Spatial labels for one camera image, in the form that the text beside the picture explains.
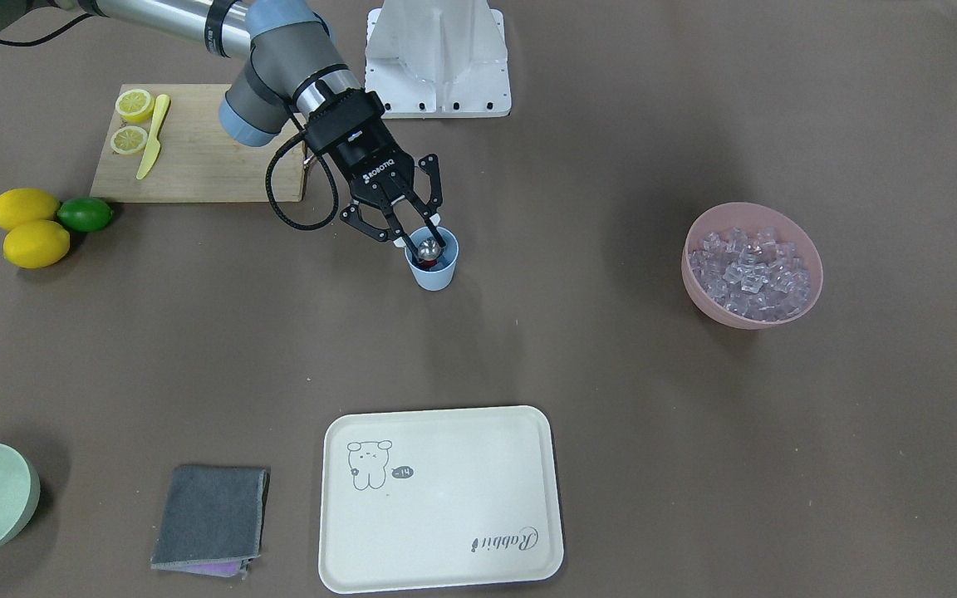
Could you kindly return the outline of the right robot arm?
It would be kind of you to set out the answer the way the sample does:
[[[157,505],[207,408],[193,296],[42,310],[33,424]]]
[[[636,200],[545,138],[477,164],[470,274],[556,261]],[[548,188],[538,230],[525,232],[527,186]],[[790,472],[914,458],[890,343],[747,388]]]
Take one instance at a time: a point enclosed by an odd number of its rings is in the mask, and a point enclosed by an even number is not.
[[[324,170],[335,165],[350,203],[331,215],[375,241],[420,255],[395,215],[399,202],[423,219],[422,239],[448,246],[438,227],[442,197],[436,155],[414,160],[383,121],[385,106],[342,60],[326,22],[304,1],[53,1],[57,10],[137,24],[201,42],[215,56],[242,57],[218,117],[243,146],[270,143],[288,121],[297,133],[274,155],[303,144]]]

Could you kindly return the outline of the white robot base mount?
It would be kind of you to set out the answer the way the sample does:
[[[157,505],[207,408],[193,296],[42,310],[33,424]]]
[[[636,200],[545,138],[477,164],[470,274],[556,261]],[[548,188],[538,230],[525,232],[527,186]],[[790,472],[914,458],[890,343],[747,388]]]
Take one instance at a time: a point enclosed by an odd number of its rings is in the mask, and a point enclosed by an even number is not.
[[[504,15],[486,1],[385,1],[367,15],[365,88],[387,119],[510,114]]]

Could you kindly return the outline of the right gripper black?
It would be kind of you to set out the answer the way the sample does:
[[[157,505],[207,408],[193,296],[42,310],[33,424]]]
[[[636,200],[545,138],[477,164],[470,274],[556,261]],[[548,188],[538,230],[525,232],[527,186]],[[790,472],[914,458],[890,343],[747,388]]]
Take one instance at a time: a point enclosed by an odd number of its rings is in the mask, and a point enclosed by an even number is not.
[[[365,208],[352,201],[341,210],[343,223],[375,239],[393,242],[396,247],[415,249],[395,207],[401,199],[409,200],[421,216],[429,237],[438,251],[448,242],[438,230],[439,210],[444,203],[440,160],[429,153],[413,160],[404,152],[383,121],[385,106],[374,91],[346,90],[334,95],[323,105],[305,114],[304,140],[317,159],[330,156],[349,185],[358,184],[362,192],[372,185],[387,185],[391,202]],[[428,198],[421,199],[415,190],[415,173],[428,178]]]

